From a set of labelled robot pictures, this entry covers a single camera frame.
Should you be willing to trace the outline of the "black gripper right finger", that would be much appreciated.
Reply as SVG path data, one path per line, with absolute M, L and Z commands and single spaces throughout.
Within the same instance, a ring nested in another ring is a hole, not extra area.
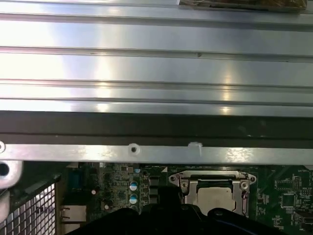
M 182 201 L 182 190 L 170 188 L 170 234 L 174 235 L 283 235 L 284 232 L 222 208 L 204 215 Z

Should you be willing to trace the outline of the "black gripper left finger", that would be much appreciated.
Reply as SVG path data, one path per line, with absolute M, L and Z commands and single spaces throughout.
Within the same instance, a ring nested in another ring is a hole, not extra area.
M 121 208 L 94 220 L 69 235 L 169 235 L 171 233 L 171 188 L 158 187 L 157 202 L 141 212 Z

